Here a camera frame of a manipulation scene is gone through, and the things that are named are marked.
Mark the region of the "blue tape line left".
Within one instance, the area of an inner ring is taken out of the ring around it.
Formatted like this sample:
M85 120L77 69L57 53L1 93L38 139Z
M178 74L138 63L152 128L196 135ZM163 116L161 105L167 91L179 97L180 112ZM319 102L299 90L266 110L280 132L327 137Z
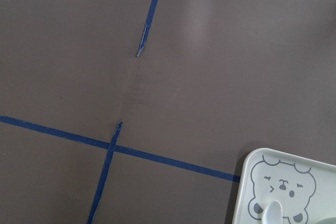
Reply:
M142 37L141 37L141 40L140 40L140 43L139 43L139 48L138 48L137 53L135 55L136 58L138 58L141 55L142 51L145 48L158 1L159 0L151 0L150 7L149 7L149 10L148 10L148 14L146 16L146 20L145 20L145 23L144 23L144 30L143 30ZM107 154L106 154L104 164L103 164L103 167L102 167L102 171L101 171L101 174L100 174L100 177L99 177L99 180L98 180L97 189L96 189L96 192L94 194L94 198L93 198L93 202L92 202L92 206L91 206L91 209L90 209L90 213L89 213L89 216L88 216L87 223L93 223L95 215L97 213L97 210L98 210L101 198L102 198L103 190L104 190L104 187L105 187L105 184L106 184L106 181L107 181L109 169L110 169L110 166L111 166L111 163L112 163L112 160L113 160L113 155L114 155L115 150L116 150L115 148L116 148L116 144L117 144L117 141L118 141L118 137L119 137L119 134L122 130L122 124L123 124L123 121L120 121L120 122L117 123L114 134L111 138L111 142L108 146Z

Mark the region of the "white plastic spoon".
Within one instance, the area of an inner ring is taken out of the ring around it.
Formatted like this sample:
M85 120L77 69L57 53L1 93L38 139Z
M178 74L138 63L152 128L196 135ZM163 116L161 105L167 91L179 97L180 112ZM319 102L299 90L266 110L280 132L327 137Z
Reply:
M264 210L262 224L282 224L282 206L278 201L272 201Z

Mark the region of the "cream bear tray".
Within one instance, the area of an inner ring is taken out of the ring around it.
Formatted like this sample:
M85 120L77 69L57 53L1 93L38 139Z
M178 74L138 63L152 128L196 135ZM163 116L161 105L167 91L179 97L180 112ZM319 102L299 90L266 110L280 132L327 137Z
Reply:
M261 223L278 201L283 223L318 223L335 217L335 166L259 148L244 160L233 223Z

